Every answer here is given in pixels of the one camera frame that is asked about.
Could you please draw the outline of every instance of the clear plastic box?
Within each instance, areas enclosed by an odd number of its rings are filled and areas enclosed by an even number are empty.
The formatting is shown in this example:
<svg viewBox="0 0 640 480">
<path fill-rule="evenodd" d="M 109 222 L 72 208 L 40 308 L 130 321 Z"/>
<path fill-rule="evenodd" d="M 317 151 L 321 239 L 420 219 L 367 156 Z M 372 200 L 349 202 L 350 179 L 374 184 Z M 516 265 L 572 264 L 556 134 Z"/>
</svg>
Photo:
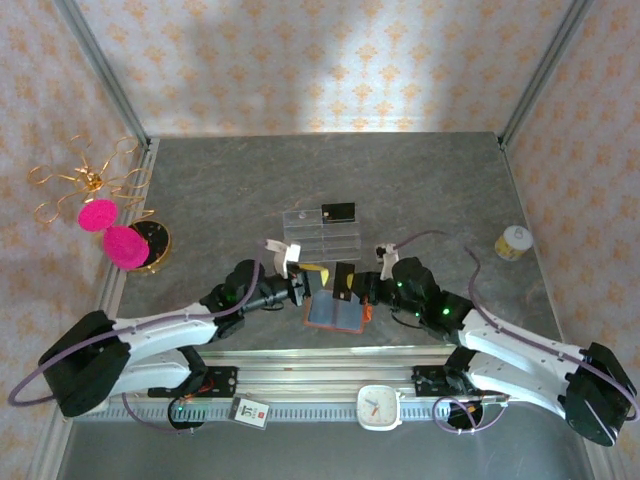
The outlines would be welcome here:
<svg viewBox="0 0 640 480">
<path fill-rule="evenodd" d="M 300 261 L 338 262 L 360 259 L 360 223 L 324 223 L 322 209 L 297 210 L 282 214 L 284 238 L 300 244 Z"/>
</svg>

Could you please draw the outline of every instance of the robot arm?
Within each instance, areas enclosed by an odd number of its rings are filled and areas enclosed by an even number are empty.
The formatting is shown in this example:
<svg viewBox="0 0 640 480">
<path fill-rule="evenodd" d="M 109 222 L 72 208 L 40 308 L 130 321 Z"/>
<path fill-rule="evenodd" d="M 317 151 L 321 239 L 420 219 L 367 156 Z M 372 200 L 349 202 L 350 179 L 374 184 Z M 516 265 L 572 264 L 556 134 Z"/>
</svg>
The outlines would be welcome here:
<svg viewBox="0 0 640 480">
<path fill-rule="evenodd" d="M 637 391 L 611 350 L 553 341 L 480 312 L 470 300 L 441 290 L 417 258 L 398 259 L 393 247 L 379 249 L 382 273 L 355 274 L 352 291 L 362 302 L 414 313 L 431 336 L 457 345 L 445 371 L 459 395 L 468 385 L 501 392 L 555 413 L 595 443 L 615 443 L 631 409 L 628 396 Z"/>
<path fill-rule="evenodd" d="M 276 252 L 276 262 L 279 256 L 284 258 L 284 252 Z M 122 333 L 81 348 L 45 370 L 62 413 L 82 415 L 113 395 L 148 388 L 178 389 L 184 394 L 196 391 L 207 368 L 192 346 L 232 335 L 244 325 L 248 312 L 287 299 L 301 306 L 328 280 L 328 270 L 315 265 L 285 266 L 284 275 L 266 277 L 260 265 L 253 293 L 241 308 L 228 314 L 225 311 L 233 310 L 249 292 L 253 260 L 240 262 L 225 283 L 180 310 L 115 320 L 103 311 L 85 315 L 40 358 L 40 365 L 96 335 Z"/>
</svg>

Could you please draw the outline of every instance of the gold wire decoration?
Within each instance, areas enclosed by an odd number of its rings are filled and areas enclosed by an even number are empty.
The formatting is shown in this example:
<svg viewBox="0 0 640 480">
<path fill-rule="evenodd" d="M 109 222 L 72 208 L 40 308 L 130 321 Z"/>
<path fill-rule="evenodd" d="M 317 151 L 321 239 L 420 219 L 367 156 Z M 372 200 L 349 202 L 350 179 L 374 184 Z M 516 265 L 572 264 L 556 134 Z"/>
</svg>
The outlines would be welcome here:
<svg viewBox="0 0 640 480">
<path fill-rule="evenodd" d="M 125 142 L 130 142 L 131 140 L 135 141 L 134 147 L 122 150 L 122 148 L 124 148 L 123 144 L 126 145 Z M 27 182 L 32 185 L 43 185 L 51 179 L 58 178 L 70 182 L 75 190 L 60 197 L 56 202 L 44 202 L 40 204 L 33 212 L 36 222 L 47 225 L 60 216 L 62 203 L 67 199 L 84 194 L 82 201 L 86 204 L 95 200 L 98 193 L 103 189 L 107 190 L 111 197 L 124 199 L 126 201 L 124 206 L 126 210 L 141 215 L 137 219 L 138 221 L 154 214 L 154 210 L 145 210 L 140 206 L 144 201 L 144 195 L 141 194 L 140 189 L 149 185 L 151 181 L 150 170 L 146 168 L 134 168 L 126 175 L 105 178 L 105 172 L 116 156 L 132 154 L 138 148 L 137 139 L 128 136 L 116 141 L 113 153 L 99 168 L 89 165 L 89 161 L 87 160 L 86 151 L 91 144 L 91 137 L 86 134 L 76 135 L 67 142 L 69 151 L 77 154 L 82 161 L 81 166 L 74 168 L 75 176 L 57 173 L 49 165 L 39 165 L 29 170 Z M 55 212 L 53 212 L 52 215 L 47 215 L 46 211 L 50 210 L 54 203 Z"/>
</svg>

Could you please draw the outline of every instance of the floral wall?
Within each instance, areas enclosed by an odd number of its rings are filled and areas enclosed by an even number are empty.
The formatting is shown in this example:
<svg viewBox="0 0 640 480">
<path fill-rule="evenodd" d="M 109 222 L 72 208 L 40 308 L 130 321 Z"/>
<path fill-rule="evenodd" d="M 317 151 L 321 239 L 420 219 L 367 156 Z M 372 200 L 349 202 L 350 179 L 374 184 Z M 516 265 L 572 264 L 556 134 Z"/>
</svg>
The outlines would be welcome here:
<svg viewBox="0 0 640 480">
<path fill-rule="evenodd" d="M 150 136 L 500 132 L 570 0 L 79 0 Z"/>
<path fill-rule="evenodd" d="M 569 340 L 612 348 L 640 386 L 640 15 L 597 1 L 509 156 Z M 640 468 L 640 428 L 619 448 Z"/>
<path fill-rule="evenodd" d="M 75 225 L 80 196 L 49 226 L 34 221 L 40 203 L 73 190 L 63 181 L 29 185 L 27 172 L 48 164 L 72 174 L 81 160 L 66 143 L 78 133 L 91 134 L 88 159 L 101 162 L 126 128 L 52 1 L 5 0 L 0 32 L 0 478 L 22 480 L 49 411 L 12 408 L 6 399 L 94 307 L 106 266 L 97 242 Z M 116 158 L 107 175 L 130 161 Z M 39 379 L 21 398 L 47 392 Z"/>
</svg>

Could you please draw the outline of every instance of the qr code card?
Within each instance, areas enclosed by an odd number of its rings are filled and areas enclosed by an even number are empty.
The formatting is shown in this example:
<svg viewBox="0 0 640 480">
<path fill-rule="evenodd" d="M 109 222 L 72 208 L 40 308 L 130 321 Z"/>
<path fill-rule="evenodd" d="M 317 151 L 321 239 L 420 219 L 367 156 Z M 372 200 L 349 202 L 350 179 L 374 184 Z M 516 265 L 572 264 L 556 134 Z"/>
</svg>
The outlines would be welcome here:
<svg viewBox="0 0 640 480">
<path fill-rule="evenodd" d="M 267 428 L 269 405 L 266 403 L 234 397 L 231 403 L 229 420 L 264 430 Z"/>
</svg>

